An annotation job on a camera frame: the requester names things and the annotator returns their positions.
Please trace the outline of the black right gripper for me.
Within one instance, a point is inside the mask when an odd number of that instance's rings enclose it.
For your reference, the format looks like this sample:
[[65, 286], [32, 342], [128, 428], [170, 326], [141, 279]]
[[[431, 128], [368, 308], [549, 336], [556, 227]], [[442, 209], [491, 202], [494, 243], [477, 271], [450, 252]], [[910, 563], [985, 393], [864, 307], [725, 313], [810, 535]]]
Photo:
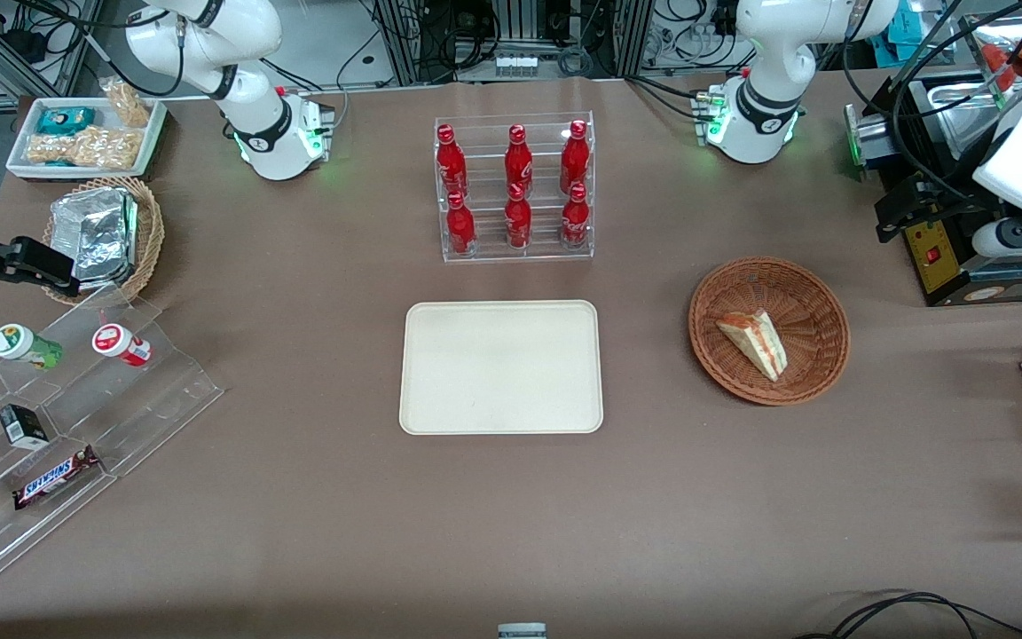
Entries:
[[33, 284], [57, 296], [81, 294], [81, 282], [73, 275], [73, 266], [58, 270], [58, 252], [28, 236], [16, 236], [9, 244], [0, 243], [0, 280]]

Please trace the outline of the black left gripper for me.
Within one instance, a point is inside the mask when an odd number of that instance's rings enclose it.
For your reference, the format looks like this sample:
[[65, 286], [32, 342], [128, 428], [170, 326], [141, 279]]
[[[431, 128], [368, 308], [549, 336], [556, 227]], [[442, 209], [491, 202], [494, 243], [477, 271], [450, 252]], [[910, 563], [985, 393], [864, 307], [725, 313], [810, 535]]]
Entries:
[[987, 191], [971, 189], [966, 195], [956, 195], [924, 178], [905, 177], [875, 203], [877, 239], [888, 243], [916, 224], [932, 226], [950, 216], [995, 210], [998, 200]]

